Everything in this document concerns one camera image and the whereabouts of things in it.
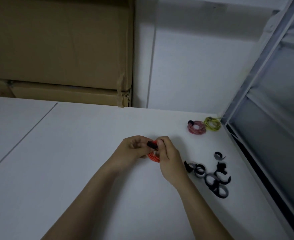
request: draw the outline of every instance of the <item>white tabletop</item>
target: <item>white tabletop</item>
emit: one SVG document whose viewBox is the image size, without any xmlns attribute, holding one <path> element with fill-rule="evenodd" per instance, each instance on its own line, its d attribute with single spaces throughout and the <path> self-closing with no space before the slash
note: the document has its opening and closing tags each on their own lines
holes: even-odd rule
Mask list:
<svg viewBox="0 0 294 240">
<path fill-rule="evenodd" d="M 235 239 L 288 239 L 226 131 L 187 131 L 187 121 L 206 116 L 58 103 L 0 164 L 0 239 L 40 239 L 133 135 L 168 135 L 184 160 L 209 172 L 216 169 L 214 152 L 221 152 L 232 177 L 229 197 L 217 198 L 202 179 L 190 177 L 223 225 Z M 117 180 L 96 239 L 193 239 L 179 195 L 158 163 L 141 159 Z"/>
<path fill-rule="evenodd" d="M 55 104 L 51 101 L 0 97 L 0 160 Z"/>
</svg>

